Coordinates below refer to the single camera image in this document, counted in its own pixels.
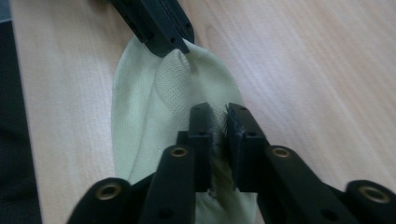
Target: black plastic bracket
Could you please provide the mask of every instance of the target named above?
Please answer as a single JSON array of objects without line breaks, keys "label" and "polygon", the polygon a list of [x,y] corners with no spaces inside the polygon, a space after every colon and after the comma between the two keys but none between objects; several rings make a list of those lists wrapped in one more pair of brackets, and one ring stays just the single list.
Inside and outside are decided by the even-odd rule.
[{"label": "black plastic bracket", "polygon": [[212,187],[213,111],[208,103],[195,105],[190,110],[187,132],[179,132],[177,143],[195,151],[195,191],[207,192]]},{"label": "black plastic bracket", "polygon": [[262,173],[262,149],[270,144],[250,111],[236,104],[227,107],[227,139],[233,184],[243,192],[257,192]]},{"label": "black plastic bracket", "polygon": [[194,150],[175,145],[163,152],[139,224],[185,223],[195,218]]},{"label": "black plastic bracket", "polygon": [[189,53],[183,38],[194,43],[191,22],[177,0],[112,0],[140,42],[159,57],[173,49]]},{"label": "black plastic bracket", "polygon": [[[272,189],[264,192],[268,188],[262,187],[259,190],[263,203],[267,203],[261,207],[264,217],[265,210],[271,206],[266,196],[275,194],[283,204],[283,217],[287,217],[289,223],[359,223],[293,150],[270,146],[263,152],[262,184],[271,185]],[[266,219],[275,220],[272,215],[279,213],[267,214]]]}]

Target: wooden table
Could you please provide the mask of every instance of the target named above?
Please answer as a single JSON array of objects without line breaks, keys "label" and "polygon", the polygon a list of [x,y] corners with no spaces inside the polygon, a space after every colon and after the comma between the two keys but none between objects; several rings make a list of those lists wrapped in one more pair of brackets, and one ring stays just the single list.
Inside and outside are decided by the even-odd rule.
[{"label": "wooden table", "polygon": [[[370,179],[396,191],[395,1],[180,3],[272,144],[336,188]],[[99,0],[11,4],[41,212],[65,223],[114,175],[111,85],[132,33]]]}]

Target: wooden tabletop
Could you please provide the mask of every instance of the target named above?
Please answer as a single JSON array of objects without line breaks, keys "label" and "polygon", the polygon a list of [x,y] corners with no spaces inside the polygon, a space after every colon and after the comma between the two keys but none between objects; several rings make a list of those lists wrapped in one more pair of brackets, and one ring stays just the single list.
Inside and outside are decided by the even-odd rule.
[{"label": "wooden tabletop", "polygon": [[[232,71],[273,145],[327,184],[369,179],[396,191],[393,0],[180,0],[196,43]],[[65,223],[114,175],[111,86],[133,34],[99,0],[12,0],[45,223]]]}]

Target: screw hole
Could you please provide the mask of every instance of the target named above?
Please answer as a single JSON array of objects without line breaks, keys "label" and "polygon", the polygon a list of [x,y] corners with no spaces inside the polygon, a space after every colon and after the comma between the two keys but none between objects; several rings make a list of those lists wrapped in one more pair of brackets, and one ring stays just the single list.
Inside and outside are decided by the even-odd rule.
[{"label": "screw hole", "polygon": [[118,183],[109,183],[96,191],[96,198],[102,201],[115,198],[121,192],[121,186]]},{"label": "screw hole", "polygon": [[330,222],[335,222],[338,220],[338,216],[334,212],[330,211],[329,209],[323,209],[320,211],[320,213],[322,214],[322,216],[324,218],[326,218]]},{"label": "screw hole", "polygon": [[288,157],[290,155],[286,149],[280,147],[274,148],[273,153],[278,157]]},{"label": "screw hole", "polygon": [[369,186],[361,186],[359,188],[359,192],[367,199],[376,202],[376,203],[388,203],[390,202],[390,198],[388,194],[382,192],[379,189],[369,187]]},{"label": "screw hole", "polygon": [[172,149],[171,151],[171,155],[174,157],[184,157],[185,155],[187,155],[187,149],[183,148],[183,147],[177,147]]}]

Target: wood grain surface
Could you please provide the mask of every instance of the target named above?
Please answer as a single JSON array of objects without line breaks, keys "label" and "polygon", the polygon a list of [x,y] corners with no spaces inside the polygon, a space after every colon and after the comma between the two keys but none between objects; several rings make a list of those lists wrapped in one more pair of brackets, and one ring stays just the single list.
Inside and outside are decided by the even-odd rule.
[{"label": "wood grain surface", "polygon": [[[11,4],[41,212],[65,223],[91,184],[114,175],[111,85],[133,35],[101,1]],[[395,1],[180,4],[273,145],[338,189],[369,179],[396,191]]]}]

